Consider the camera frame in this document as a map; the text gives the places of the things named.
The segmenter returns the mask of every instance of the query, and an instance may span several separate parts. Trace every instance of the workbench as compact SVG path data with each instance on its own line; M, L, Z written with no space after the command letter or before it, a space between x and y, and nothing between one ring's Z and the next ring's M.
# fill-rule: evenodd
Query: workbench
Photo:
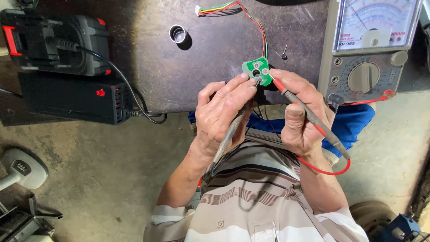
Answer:
M200 18L194 13L195 5L207 8L222 3L225 2L42 0L36 10L103 19L111 34L111 59L143 96L147 110L172 113L194 110L198 92L208 83L230 80L242 73L244 61L261 56L261 34L245 13ZM242 3L265 28L269 63L293 71L318 86L328 0L243 0ZM179 48L170 40L169 28L174 24L188 31L192 39L189 49ZM282 54L286 45L285 61L275 51ZM425 49L421 45L415 52L420 56L418 61L409 58L406 63L399 84L401 93L430 90L429 75L422 66ZM259 87L255 99L259 104L288 102L274 86Z

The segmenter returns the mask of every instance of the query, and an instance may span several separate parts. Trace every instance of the green circuit board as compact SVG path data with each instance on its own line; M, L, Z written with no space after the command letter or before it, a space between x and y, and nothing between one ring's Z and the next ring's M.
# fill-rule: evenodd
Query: green circuit board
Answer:
M269 75L269 61L265 57L244 62L242 71L248 74L249 78L255 78L259 85L267 86L272 82L272 78Z

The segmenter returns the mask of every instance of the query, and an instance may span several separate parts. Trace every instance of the person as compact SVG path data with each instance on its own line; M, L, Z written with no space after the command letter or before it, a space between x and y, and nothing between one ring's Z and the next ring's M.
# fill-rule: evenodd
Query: person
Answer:
M288 71L271 69L270 74L332 126L335 114L312 84ZM275 147L264 139L245 140L254 103L237 128L228 153L213 170L212 160L227 129L256 92L256 80L249 80L245 73L228 83L209 83L199 92L197 135L161 190L144 231L145 242L368 241L352 218L336 177L318 173L297 160L296 156L301 157L332 172L323 150L335 153L332 148L322 148L323 136L297 104L287 105L280 132L283 146ZM343 123L352 120L349 127L341 127L344 145L356 141L375 114L365 106L356 112L358 116L351 110L340 115ZM193 209L187 204L200 178L200 203Z

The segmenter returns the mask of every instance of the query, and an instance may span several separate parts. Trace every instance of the white connector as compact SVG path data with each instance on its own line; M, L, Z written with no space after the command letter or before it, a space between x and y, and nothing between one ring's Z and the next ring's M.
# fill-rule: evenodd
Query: white connector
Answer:
M196 8L194 9L194 13L199 16L200 6L196 5Z

